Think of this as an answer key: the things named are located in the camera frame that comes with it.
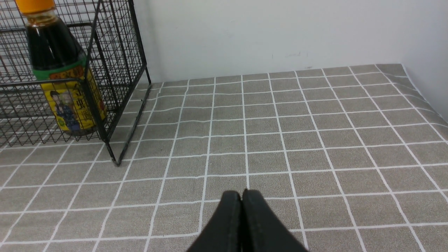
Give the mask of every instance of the black wire basket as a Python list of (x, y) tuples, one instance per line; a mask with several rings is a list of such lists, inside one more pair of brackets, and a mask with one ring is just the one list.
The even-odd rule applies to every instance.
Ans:
[[(57, 15), (87, 54), (84, 78), (51, 80), (61, 86), (76, 82), (86, 102), (85, 117), (95, 122), (87, 134), (69, 135), (56, 121), (41, 84), (30, 67), (25, 22), (14, 0), (0, 2), (0, 146), (36, 144), (99, 138), (105, 142), (112, 161), (120, 165), (151, 90), (143, 44), (133, 0), (56, 0)], [(149, 86), (127, 135), (124, 147), (115, 157), (110, 140), (123, 111), (143, 73)], [(91, 79), (98, 87), (92, 90)], [(100, 114), (97, 101), (107, 111)]]

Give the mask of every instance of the dark sauce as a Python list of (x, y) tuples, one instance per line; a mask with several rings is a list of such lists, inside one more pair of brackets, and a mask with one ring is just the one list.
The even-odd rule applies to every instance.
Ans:
[(27, 25), (26, 35), (34, 70), (62, 68), (85, 57), (81, 45), (60, 18), (44, 26)]

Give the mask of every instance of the yellow label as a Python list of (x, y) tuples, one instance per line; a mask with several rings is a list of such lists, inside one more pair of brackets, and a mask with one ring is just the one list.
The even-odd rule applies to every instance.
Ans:
[[(50, 79), (83, 79), (84, 69), (79, 65), (67, 71), (50, 74), (49, 77)], [(87, 73), (87, 79), (101, 115), (101, 120), (104, 120), (107, 111), (90, 69)], [(95, 121), (92, 118), (79, 82), (45, 83), (41, 84), (41, 88), (61, 130), (76, 133), (76, 131), (90, 129), (95, 126)]]

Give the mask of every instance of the person illustration on label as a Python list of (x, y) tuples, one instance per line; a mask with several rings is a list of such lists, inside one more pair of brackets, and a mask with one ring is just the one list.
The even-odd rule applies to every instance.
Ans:
[(73, 98), (68, 92), (62, 93), (62, 98), (64, 99), (63, 103), (61, 101), (60, 94), (58, 91), (52, 90), (50, 91), (50, 96), (53, 101), (56, 102), (55, 110), (57, 116), (64, 119), (65, 125), (71, 132), (76, 132), (81, 130), (81, 126), (77, 121), (78, 116), (74, 111)]

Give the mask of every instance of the basket leg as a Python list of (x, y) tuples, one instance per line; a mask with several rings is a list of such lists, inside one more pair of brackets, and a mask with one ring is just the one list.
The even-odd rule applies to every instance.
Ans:
[(123, 158), (125, 157), (126, 151), (128, 150), (128, 147), (129, 147), (129, 143), (131, 142), (131, 139), (134, 136), (134, 132), (137, 128), (138, 122), (140, 121), (140, 117), (142, 117), (143, 109), (146, 106), (146, 101), (148, 100), (149, 93), (151, 92), (152, 85), (151, 85), (151, 79), (149, 79), (148, 68), (146, 68), (146, 75), (148, 76), (149, 87), (146, 90), (145, 97), (143, 98), (142, 105), (140, 106), (140, 110), (138, 111), (138, 114), (137, 114), (137, 118), (135, 119), (134, 125), (132, 125), (132, 129), (126, 138), (125, 145), (120, 153), (120, 156), (118, 157), (118, 160), (115, 159), (112, 149), (109, 149), (110, 144), (106, 143), (106, 147), (108, 148), (109, 154), (111, 155), (112, 162), (117, 167), (121, 165), (121, 162), (123, 161)]

